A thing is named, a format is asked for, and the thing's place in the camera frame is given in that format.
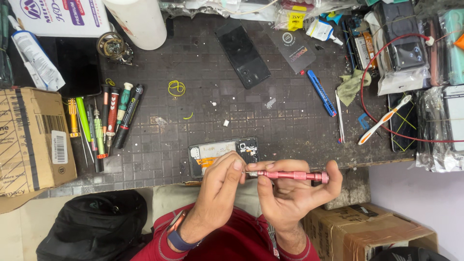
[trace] toothbrush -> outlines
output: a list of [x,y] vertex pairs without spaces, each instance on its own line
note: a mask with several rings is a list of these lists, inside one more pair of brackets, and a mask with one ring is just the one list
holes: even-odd
[[404,97],[398,106],[396,106],[393,110],[391,110],[389,113],[385,114],[380,121],[374,125],[370,130],[368,130],[359,140],[358,145],[364,144],[370,137],[371,135],[382,125],[384,124],[387,120],[389,120],[393,114],[395,114],[403,105],[407,104],[411,100],[411,95],[408,95]]

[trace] screwdriver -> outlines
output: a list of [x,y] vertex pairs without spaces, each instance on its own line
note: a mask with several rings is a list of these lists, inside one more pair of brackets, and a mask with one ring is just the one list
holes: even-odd
[[[79,110],[77,111],[77,116],[79,117],[79,129],[81,130],[81,133],[82,133],[82,123],[80,121],[80,115],[79,115]],[[87,168],[89,167],[89,162],[87,161],[87,153],[85,153],[85,146],[84,146],[84,138],[83,138],[83,135],[81,135],[81,142],[82,142],[82,149],[84,150],[84,157],[85,157],[85,165],[87,165]]]
[[108,127],[108,99],[110,96],[110,86],[103,84],[103,109],[102,109],[102,130],[103,130],[103,140],[106,140],[106,129]]
[[85,112],[85,105],[84,105],[84,100],[82,97],[77,97],[76,98],[76,104],[77,104],[77,111],[79,115],[79,121],[81,123],[82,127],[82,133],[84,133],[85,139],[87,140],[87,148],[89,148],[90,154],[92,154],[92,149],[90,148],[89,142],[90,142],[90,128],[89,128],[89,121],[86,117],[87,113]]
[[304,171],[267,172],[266,170],[258,170],[258,171],[245,171],[244,173],[246,173],[249,177],[258,177],[258,176],[264,175],[268,178],[291,178],[291,179],[298,179],[298,180],[322,181],[323,184],[329,183],[329,176],[327,175],[326,171],[306,173]]
[[79,129],[77,128],[77,107],[76,107],[76,100],[74,98],[68,99],[68,111],[69,115],[71,117],[71,133],[69,136],[71,138],[79,137],[81,136],[81,133],[79,132]]
[[122,118],[124,118],[124,114],[126,113],[127,102],[129,101],[129,97],[130,97],[130,90],[133,87],[134,86],[130,83],[124,83],[124,90],[121,95],[119,107],[117,108],[117,120],[116,120],[117,126],[115,130],[116,132],[119,130],[119,125],[121,124]]
[[102,172],[100,168],[100,163],[98,162],[98,146],[95,142],[95,128],[93,120],[93,106],[91,104],[87,105],[87,118],[89,120],[89,129],[90,129],[90,144],[92,146],[92,155],[95,163],[95,172]]
[[115,137],[115,148],[117,149],[122,148],[122,145],[124,144],[127,133],[129,132],[130,125],[134,119],[135,111],[137,110],[140,98],[142,97],[142,93],[143,86],[141,84],[137,84],[135,87],[134,95],[130,98],[129,105],[127,106],[126,114],[124,115],[121,125],[119,126],[120,130],[117,132]]
[[97,138],[97,145],[98,145],[98,156],[97,158],[106,158],[108,154],[105,153],[105,143],[103,142],[103,130],[102,130],[102,120],[100,119],[100,111],[97,109],[97,100],[93,98],[95,101],[95,110],[93,111],[93,116],[95,116],[94,126],[95,126],[95,137]]
[[108,147],[108,156],[110,155],[110,148],[113,143],[113,136],[115,135],[116,115],[117,115],[117,102],[119,99],[119,88],[111,88],[111,102],[110,113],[108,115],[108,130],[106,131],[106,146]]

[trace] screen protector box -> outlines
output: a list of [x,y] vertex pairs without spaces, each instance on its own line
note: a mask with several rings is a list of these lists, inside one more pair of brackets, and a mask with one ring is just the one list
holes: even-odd
[[100,37],[111,31],[102,0],[9,0],[18,23],[37,36]]
[[303,226],[321,261],[368,261],[378,247],[400,242],[438,252],[435,232],[369,203],[313,209]]
[[61,95],[0,91],[0,214],[76,178]]

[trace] workbench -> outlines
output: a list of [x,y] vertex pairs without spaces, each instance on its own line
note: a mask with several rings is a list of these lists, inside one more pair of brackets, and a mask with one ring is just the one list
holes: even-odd
[[[376,134],[366,144],[357,144],[365,132],[358,121],[364,113],[359,94],[348,107],[342,104],[346,143],[338,144],[338,118],[328,115],[308,76],[290,68],[257,21],[243,20],[271,71],[270,78],[246,90],[214,36],[214,29],[226,22],[217,15],[198,14],[192,20],[177,17],[174,37],[157,50],[141,50],[129,41],[134,50],[132,66],[101,59],[103,79],[110,78],[120,88],[124,82],[145,86],[125,147],[104,159],[104,172],[94,173],[90,158],[86,167],[80,139],[73,139],[78,178],[39,197],[189,182],[194,179],[189,173],[188,146],[237,137],[258,137],[261,160],[302,159],[312,170],[324,168],[331,159],[340,168],[413,160],[413,150],[393,152],[390,135],[382,129],[382,137]],[[334,29],[335,36],[344,39],[341,26]],[[346,46],[300,34],[317,57],[306,69],[320,78],[336,107],[339,76],[351,74]],[[315,49],[316,44],[325,49]],[[177,99],[168,93],[172,80],[187,89]],[[388,111],[387,97],[377,96],[376,82],[373,79],[364,95],[369,111],[380,118]],[[267,109],[265,104],[272,98],[277,102]],[[190,119],[183,119],[192,112]],[[230,120],[228,127],[223,126],[225,119]],[[365,120],[371,126],[374,123]]]

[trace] amazon box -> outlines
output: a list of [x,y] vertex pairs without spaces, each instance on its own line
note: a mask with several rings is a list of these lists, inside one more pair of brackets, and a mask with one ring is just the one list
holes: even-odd
[[61,95],[0,90],[0,214],[75,178]]
[[438,252],[435,232],[369,203],[313,209],[303,218],[303,227],[321,261],[369,261],[392,245]]

